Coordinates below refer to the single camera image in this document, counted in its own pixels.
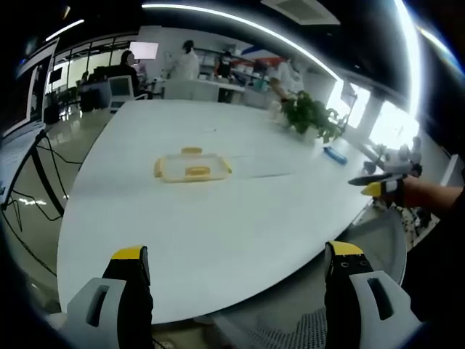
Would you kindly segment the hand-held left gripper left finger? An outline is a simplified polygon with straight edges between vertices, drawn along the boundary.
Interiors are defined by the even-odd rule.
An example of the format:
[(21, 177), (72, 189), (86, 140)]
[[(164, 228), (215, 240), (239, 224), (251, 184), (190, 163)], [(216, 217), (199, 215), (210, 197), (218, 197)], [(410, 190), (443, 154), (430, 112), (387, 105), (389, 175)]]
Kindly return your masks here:
[(67, 306), (74, 348), (152, 348), (153, 297), (146, 246), (117, 251)]

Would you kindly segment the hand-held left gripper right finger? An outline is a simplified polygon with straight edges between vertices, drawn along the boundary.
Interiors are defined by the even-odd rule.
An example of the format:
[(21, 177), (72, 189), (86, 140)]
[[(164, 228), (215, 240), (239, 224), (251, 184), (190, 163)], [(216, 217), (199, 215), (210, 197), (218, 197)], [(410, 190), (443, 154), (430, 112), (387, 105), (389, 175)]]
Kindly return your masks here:
[(354, 244), (325, 244), (327, 348), (407, 348), (421, 328), (411, 298)]

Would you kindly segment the person's right hand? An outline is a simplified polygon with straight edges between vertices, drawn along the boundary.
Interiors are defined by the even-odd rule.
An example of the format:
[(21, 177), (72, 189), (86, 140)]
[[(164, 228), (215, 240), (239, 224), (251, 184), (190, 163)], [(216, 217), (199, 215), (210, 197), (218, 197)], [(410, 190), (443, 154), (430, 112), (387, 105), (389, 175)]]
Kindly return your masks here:
[(456, 200), (456, 192), (452, 188), (429, 182), (422, 182), (415, 177), (403, 179), (403, 203), (408, 207), (422, 207), (432, 212), (448, 209)]

